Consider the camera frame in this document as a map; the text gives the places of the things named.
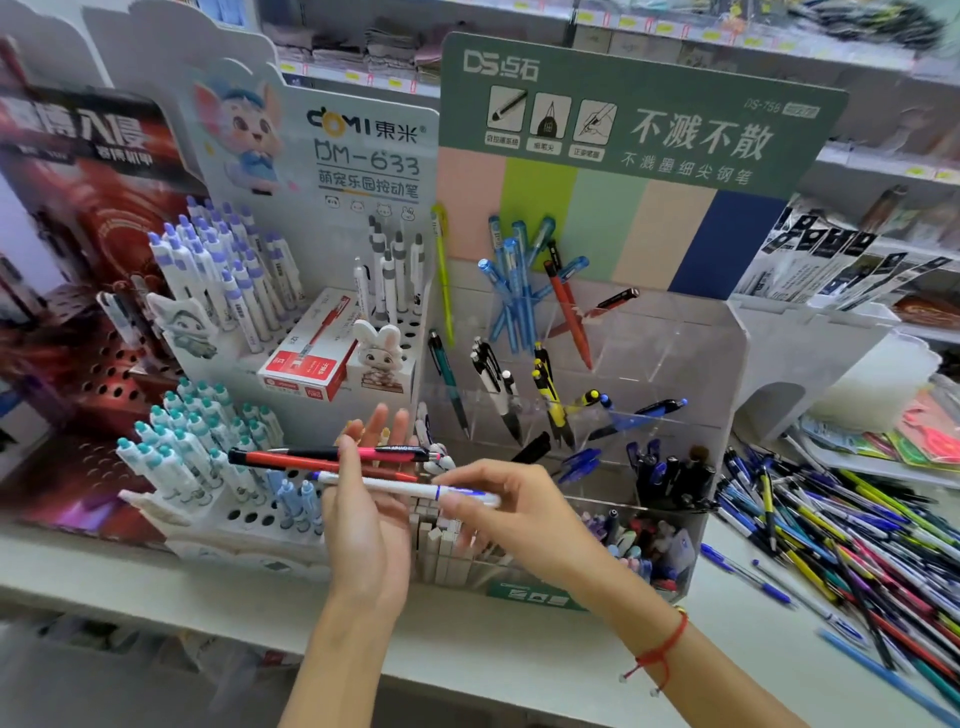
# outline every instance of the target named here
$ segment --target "human hand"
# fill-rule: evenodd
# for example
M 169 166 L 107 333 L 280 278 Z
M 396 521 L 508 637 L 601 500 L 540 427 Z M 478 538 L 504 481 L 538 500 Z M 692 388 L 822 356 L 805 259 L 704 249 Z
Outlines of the human hand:
M 460 549 L 473 541 L 475 553 L 494 541 L 535 576 L 567 591 L 572 591 L 598 556 L 604 563 L 610 560 L 610 554 L 539 465 L 477 460 L 438 475 L 433 482 L 497 493 L 503 498 L 500 509 L 494 510 L 470 496 L 440 496 L 444 515 L 463 524 Z
M 364 487 L 357 453 L 357 445 L 372 448 L 379 444 L 388 412 L 386 404 L 378 404 L 366 427 L 360 420 L 347 424 L 337 441 L 339 485 L 324 489 L 323 509 L 333 569 L 331 596 L 347 602 L 350 609 L 373 609 L 396 620 L 410 583 L 409 508 L 400 497 L 372 493 Z M 397 410 L 390 445 L 404 444 L 409 424 L 407 411 Z M 416 437 L 409 441 L 416 443 Z

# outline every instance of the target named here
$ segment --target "cartoon fox character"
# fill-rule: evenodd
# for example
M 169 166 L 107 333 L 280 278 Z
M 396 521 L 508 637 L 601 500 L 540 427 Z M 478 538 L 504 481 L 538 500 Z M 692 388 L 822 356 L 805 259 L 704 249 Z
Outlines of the cartoon fox character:
M 236 156 L 224 165 L 228 179 L 254 195 L 274 194 L 280 187 L 274 158 L 283 146 L 276 91 L 266 82 L 256 92 L 232 86 L 217 92 L 200 82 L 193 90 L 204 129 Z

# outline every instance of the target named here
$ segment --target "red string bracelet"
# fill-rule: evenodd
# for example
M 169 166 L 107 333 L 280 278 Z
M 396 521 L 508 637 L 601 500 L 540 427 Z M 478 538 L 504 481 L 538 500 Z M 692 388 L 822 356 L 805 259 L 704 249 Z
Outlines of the red string bracelet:
M 673 634 L 670 635 L 659 647 L 647 650 L 642 655 L 636 657 L 636 666 L 620 675 L 621 683 L 627 682 L 627 678 L 633 675 L 641 667 L 649 667 L 651 665 L 656 665 L 657 663 L 663 663 L 663 682 L 657 685 L 654 690 L 651 690 L 650 694 L 654 697 L 657 697 L 657 695 L 663 692 L 666 684 L 670 682 L 670 663 L 666 661 L 666 653 L 673 649 L 674 645 L 683 635 L 684 630 L 686 629 L 686 624 L 689 621 L 685 609 L 677 607 L 677 611 L 680 612 L 680 624 L 677 626 L 677 629 L 675 629 Z

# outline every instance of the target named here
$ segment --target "red pen box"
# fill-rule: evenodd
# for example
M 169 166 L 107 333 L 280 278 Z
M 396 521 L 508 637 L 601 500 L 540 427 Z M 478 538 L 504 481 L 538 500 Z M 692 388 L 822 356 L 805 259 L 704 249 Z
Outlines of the red pen box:
M 260 383 L 275 392 L 332 400 L 347 378 L 359 316 L 355 293 L 325 289 L 260 367 Z

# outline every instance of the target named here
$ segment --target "white counter surface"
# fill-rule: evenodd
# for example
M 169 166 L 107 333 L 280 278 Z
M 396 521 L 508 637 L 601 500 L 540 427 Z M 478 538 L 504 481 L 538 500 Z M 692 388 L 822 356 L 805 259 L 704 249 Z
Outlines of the white counter surface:
M 747 566 L 755 550 L 711 519 L 706 541 Z M 78 612 L 122 614 L 275 649 L 302 652 L 325 588 L 290 577 L 14 526 L 0 531 L 0 590 Z M 738 577 L 697 563 L 684 600 L 691 620 L 764 688 L 812 726 L 939 725 L 913 702 L 814 635 L 820 621 Z M 384 674 L 600 725 L 683 726 L 594 617 L 439 587 L 414 587 Z M 921 678 L 914 682 L 935 694 Z

